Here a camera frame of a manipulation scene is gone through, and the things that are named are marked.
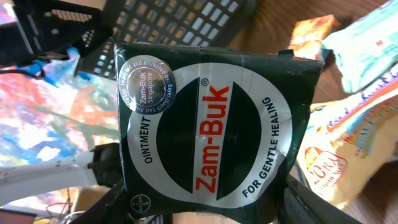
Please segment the colourful painted cloth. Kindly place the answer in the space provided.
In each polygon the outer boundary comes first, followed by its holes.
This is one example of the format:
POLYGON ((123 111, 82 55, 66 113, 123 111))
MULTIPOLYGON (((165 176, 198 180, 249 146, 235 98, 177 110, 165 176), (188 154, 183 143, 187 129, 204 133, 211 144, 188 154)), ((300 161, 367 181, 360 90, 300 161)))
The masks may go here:
POLYGON ((98 184, 107 187, 115 186, 122 178, 121 161, 119 158, 119 146, 116 143, 96 145, 94 137, 97 135, 117 136, 115 129, 107 128, 102 124, 82 123, 62 114, 54 113, 50 122, 50 131, 41 134, 38 129, 20 133, 21 140, 33 140, 34 145, 30 152, 40 152, 44 149, 69 149, 73 147, 70 130, 79 132, 85 139, 88 146, 86 152, 93 151, 94 160, 98 163, 95 166, 95 174, 98 184))

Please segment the grey plastic mesh basket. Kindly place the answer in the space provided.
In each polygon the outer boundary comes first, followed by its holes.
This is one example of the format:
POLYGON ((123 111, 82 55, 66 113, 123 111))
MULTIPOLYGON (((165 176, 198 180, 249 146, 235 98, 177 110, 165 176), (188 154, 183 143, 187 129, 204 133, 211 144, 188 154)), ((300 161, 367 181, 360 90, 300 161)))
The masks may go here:
POLYGON ((109 0, 99 6, 111 37, 78 62, 77 74, 114 80, 114 44, 226 47, 254 14, 253 0, 109 0))

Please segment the yellow snack bag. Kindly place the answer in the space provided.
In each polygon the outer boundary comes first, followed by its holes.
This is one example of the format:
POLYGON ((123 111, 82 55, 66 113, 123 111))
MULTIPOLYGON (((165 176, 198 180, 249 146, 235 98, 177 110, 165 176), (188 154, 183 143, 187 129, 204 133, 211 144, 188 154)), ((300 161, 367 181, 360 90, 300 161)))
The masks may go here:
POLYGON ((397 160, 397 67, 340 101, 311 106, 297 163, 307 186, 340 210, 397 160))

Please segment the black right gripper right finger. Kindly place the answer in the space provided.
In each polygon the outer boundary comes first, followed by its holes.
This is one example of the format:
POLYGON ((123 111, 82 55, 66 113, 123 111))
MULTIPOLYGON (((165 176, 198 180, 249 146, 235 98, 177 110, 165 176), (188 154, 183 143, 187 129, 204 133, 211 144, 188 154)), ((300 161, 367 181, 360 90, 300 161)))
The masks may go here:
POLYGON ((276 223, 361 224, 323 200, 291 175, 287 177, 287 187, 277 210, 276 223))

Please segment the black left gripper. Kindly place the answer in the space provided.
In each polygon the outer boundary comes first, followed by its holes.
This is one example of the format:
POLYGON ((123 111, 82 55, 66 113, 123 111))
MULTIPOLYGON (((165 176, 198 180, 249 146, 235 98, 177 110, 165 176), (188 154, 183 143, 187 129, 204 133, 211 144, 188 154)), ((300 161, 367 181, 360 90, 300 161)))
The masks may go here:
POLYGON ((13 2, 17 21, 1 25, 1 66, 26 66, 35 60, 68 60, 74 47, 81 57, 113 33, 100 9, 65 1, 13 2))

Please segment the small orange packet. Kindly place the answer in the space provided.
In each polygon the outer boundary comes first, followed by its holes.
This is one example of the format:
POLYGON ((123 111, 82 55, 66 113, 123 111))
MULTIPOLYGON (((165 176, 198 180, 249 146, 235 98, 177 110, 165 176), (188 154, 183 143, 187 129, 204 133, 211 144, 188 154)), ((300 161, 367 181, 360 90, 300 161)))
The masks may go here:
POLYGON ((328 50, 323 41, 340 26, 333 15, 316 17, 295 24, 288 49, 300 58, 324 61, 328 50))

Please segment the small green round-logo box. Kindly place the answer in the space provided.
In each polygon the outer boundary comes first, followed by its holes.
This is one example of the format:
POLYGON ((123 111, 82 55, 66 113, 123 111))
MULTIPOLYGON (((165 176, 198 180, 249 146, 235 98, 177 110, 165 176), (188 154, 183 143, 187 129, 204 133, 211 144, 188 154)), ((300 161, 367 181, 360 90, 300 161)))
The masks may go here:
POLYGON ((130 215, 271 222, 323 63, 154 44, 118 44, 114 62, 130 215))

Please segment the teal snack pack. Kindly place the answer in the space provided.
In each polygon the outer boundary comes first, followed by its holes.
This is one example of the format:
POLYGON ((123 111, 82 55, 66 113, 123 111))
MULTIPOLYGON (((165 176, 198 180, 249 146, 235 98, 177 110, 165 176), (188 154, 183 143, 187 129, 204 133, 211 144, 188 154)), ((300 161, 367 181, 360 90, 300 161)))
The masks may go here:
POLYGON ((330 34, 323 48, 335 55, 344 92, 368 86, 397 62, 397 0, 330 34))

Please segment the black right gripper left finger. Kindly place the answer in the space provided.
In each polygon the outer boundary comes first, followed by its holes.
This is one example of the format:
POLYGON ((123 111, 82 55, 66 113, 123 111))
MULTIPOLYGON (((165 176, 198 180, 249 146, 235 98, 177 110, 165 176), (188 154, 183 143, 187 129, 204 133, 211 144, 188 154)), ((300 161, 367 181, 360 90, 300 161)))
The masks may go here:
POLYGON ((124 180, 121 179, 90 209, 85 211, 71 224, 126 224, 131 219, 128 215, 128 198, 124 180))

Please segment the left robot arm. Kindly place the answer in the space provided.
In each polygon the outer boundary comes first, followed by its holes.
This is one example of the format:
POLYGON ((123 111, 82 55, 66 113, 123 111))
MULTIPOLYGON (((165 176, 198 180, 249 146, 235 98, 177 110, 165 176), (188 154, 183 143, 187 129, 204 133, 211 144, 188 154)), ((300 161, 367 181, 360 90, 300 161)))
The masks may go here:
MULTIPOLYGON (((23 70, 43 61, 68 60, 67 50, 77 48, 82 57, 91 56, 113 38, 114 16, 110 9, 120 2, 107 1, 105 9, 68 1, 14 1, 17 21, 1 26, 1 73, 26 80, 44 80, 23 70)), ((80 156, 40 164, 9 167, 1 171, 1 205, 67 187, 98 184, 93 151, 80 156)))

